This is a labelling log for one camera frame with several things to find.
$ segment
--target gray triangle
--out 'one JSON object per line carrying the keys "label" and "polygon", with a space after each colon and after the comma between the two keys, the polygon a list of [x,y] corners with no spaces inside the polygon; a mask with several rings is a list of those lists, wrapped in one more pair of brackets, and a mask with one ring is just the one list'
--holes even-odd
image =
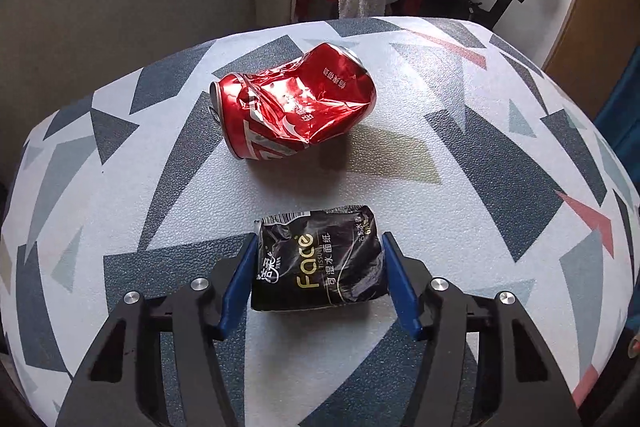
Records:
{"label": "gray triangle", "polygon": [[478,295],[479,297],[487,297],[493,299],[498,293],[502,291],[510,291],[513,293],[523,306],[529,302],[531,290],[536,283],[535,279],[527,279],[524,281],[506,282],[504,284],[497,284],[495,286],[489,286],[489,288],[482,288],[479,290],[471,290],[468,292],[470,295]]}
{"label": "gray triangle", "polygon": [[460,130],[465,132],[465,77],[462,58],[433,46],[395,42],[391,46],[427,83]]}
{"label": "gray triangle", "polygon": [[56,145],[47,170],[44,173],[36,204],[33,208],[27,238],[27,257],[53,207],[58,203],[60,196],[76,175],[76,172],[79,171],[82,164],[94,150],[95,138],[93,135]]}
{"label": "gray triangle", "polygon": [[102,165],[139,127],[137,123],[123,120],[97,109],[91,110],[91,122],[94,126],[95,143]]}
{"label": "gray triangle", "polygon": [[40,153],[44,151],[42,147],[36,147],[34,145],[30,145],[27,147],[27,152],[24,155],[24,168],[26,169],[31,163],[40,156]]}
{"label": "gray triangle", "polygon": [[76,232],[76,235],[69,243],[68,247],[63,251],[62,256],[56,267],[51,272],[51,278],[64,286],[69,293],[74,290],[74,276],[76,274],[76,258],[78,257],[78,247],[80,245],[80,236],[82,235],[82,227]]}
{"label": "gray triangle", "polygon": [[25,247],[18,247],[15,261],[15,308],[24,362],[32,367],[68,373],[44,298],[38,244],[33,244],[28,259],[25,259]]}
{"label": "gray triangle", "polygon": [[353,373],[300,425],[405,425],[402,417],[423,354],[424,343],[412,340],[398,321],[394,322]]}
{"label": "gray triangle", "polygon": [[259,48],[236,58],[236,60],[214,71],[213,74],[218,78],[222,78],[232,71],[238,73],[258,73],[286,64],[299,57],[302,57],[302,50],[300,50],[288,35],[283,35],[274,41],[267,42]]}
{"label": "gray triangle", "polygon": [[366,35],[370,33],[396,32],[404,28],[396,26],[383,19],[375,17],[360,17],[357,19],[336,19],[327,21],[341,37],[351,37],[354,35]]}
{"label": "gray triangle", "polygon": [[536,137],[533,129],[529,125],[529,122],[525,120],[520,110],[513,103],[513,100],[509,101],[509,131],[516,134],[522,134],[523,136]]}
{"label": "gray triangle", "polygon": [[176,96],[214,42],[204,42],[143,68],[129,114]]}
{"label": "gray triangle", "polygon": [[16,373],[18,373],[18,377],[20,378],[20,383],[22,384],[22,388],[24,389],[24,394],[29,397],[30,394],[33,394],[37,391],[38,386],[33,381],[33,379],[27,373],[27,370],[24,366],[18,362],[18,359],[14,358],[14,365]]}
{"label": "gray triangle", "polygon": [[531,91],[531,94],[535,97],[536,100],[538,100],[540,107],[542,107],[545,113],[549,114],[549,111],[546,109],[545,100],[542,98],[542,95],[540,94],[540,90],[538,89],[538,85],[536,84],[536,81],[533,80],[533,76],[530,73],[530,71],[527,70],[527,68],[525,68],[517,60],[513,60],[513,58],[511,58],[509,55],[505,55],[503,53],[502,56],[508,63],[510,63],[511,67],[516,71],[516,73],[518,73],[518,76],[529,88],[529,90]]}
{"label": "gray triangle", "polygon": [[473,35],[471,30],[467,28],[462,22],[452,19],[431,19],[425,18],[424,20],[430,22],[439,30],[445,32],[449,37],[457,40],[465,48],[485,48],[480,39]]}
{"label": "gray triangle", "polygon": [[580,375],[591,364],[602,308],[602,236],[596,229],[560,258],[578,336]]}
{"label": "gray triangle", "polygon": [[94,101],[94,94],[84,97],[82,100],[67,105],[60,109],[56,115],[51,119],[47,132],[44,134],[43,140],[46,140],[53,133],[58,132],[63,127],[66,127],[72,122],[75,122],[82,115],[87,114],[91,109],[91,104]]}
{"label": "gray triangle", "polygon": [[569,121],[569,125],[571,127],[573,127],[574,129],[587,129],[582,124],[582,122],[571,111],[569,111],[566,107],[564,108],[564,111],[566,112],[566,115],[567,115],[568,121]]}
{"label": "gray triangle", "polygon": [[139,250],[146,250],[184,188],[223,139],[209,111],[210,103],[209,93],[203,91],[169,153],[146,214]]}
{"label": "gray triangle", "polygon": [[533,62],[531,62],[527,57],[525,57],[522,53],[520,53],[516,48],[511,46],[508,42],[503,41],[498,35],[492,35],[489,40],[491,44],[493,44],[499,50],[502,50],[511,55],[513,58],[517,58],[520,62],[522,62],[527,68],[532,71],[535,71],[538,76],[544,77],[540,68],[537,67]]}
{"label": "gray triangle", "polygon": [[631,188],[626,184],[626,180],[622,171],[618,167],[616,161],[613,159],[614,152],[609,148],[609,145],[604,143],[598,136],[596,136],[598,142],[598,148],[600,149],[600,155],[602,156],[602,165],[604,171],[609,175],[611,180],[616,184],[616,187],[625,198],[626,203],[629,206],[633,206],[633,200],[631,198]]}

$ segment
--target round bolt head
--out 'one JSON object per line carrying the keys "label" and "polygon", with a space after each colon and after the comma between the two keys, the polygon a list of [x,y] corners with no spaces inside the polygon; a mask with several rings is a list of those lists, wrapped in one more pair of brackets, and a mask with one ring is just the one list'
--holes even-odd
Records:
{"label": "round bolt head", "polygon": [[204,277],[198,277],[191,281],[191,289],[196,290],[196,292],[206,290],[209,287],[209,280],[204,279]]}
{"label": "round bolt head", "polygon": [[129,292],[125,294],[124,301],[127,304],[133,304],[140,300],[140,294],[138,292]]}
{"label": "round bolt head", "polygon": [[516,301],[516,296],[511,292],[501,292],[498,298],[502,304],[513,304]]}
{"label": "round bolt head", "polygon": [[449,287],[449,281],[441,277],[436,277],[431,280],[431,287],[436,290],[436,292],[444,292],[444,290]]}

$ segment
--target patterned tablecloth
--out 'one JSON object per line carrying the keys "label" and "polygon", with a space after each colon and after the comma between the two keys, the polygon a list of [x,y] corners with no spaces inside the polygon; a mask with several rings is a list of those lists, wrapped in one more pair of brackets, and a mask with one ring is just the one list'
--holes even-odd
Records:
{"label": "patterned tablecloth", "polygon": [[[378,90],[348,140],[236,160],[209,84],[327,41]],[[368,204],[378,230],[462,290],[513,291],[580,403],[606,364],[638,272],[639,197],[587,117],[530,60],[470,23],[307,23],[206,42],[36,126],[2,227],[0,303],[18,375],[50,426],[109,309],[162,295],[232,255],[257,217]],[[169,414],[184,424],[170,334]],[[422,355],[388,297],[324,311],[248,310],[218,346],[248,427],[396,427]],[[468,419],[477,339],[458,416]]]}

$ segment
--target red triangle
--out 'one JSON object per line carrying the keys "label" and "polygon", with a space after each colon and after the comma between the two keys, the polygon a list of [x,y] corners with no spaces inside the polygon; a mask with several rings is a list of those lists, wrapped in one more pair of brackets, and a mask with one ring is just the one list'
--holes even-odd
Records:
{"label": "red triangle", "polygon": [[441,45],[444,49],[449,50],[450,52],[455,53],[456,55],[460,55],[461,57],[466,58],[466,60],[470,60],[476,66],[479,66],[486,71],[486,58],[484,58],[484,55],[473,52],[461,46],[452,44],[452,42],[443,41],[442,39],[431,37],[430,35],[425,35],[424,33],[414,32],[414,31],[411,31],[411,33],[413,33],[414,35],[418,35],[419,37],[425,38],[428,41],[435,42],[436,44]]}
{"label": "red triangle", "polygon": [[580,378],[580,382],[578,382],[578,385],[572,393],[576,407],[580,407],[584,402],[584,399],[587,398],[589,391],[593,389],[597,380],[598,372],[593,365],[590,365],[587,367],[587,370],[584,372],[584,375],[582,375],[582,378]]}
{"label": "red triangle", "polygon": [[574,198],[570,198],[566,194],[562,194],[562,192],[556,190],[556,194],[571,207],[572,211],[580,216],[580,219],[582,219],[591,230],[600,230],[602,244],[613,257],[613,232],[611,230],[611,220],[609,217],[603,216],[597,210],[593,210],[590,206],[580,203],[580,201],[574,200]]}

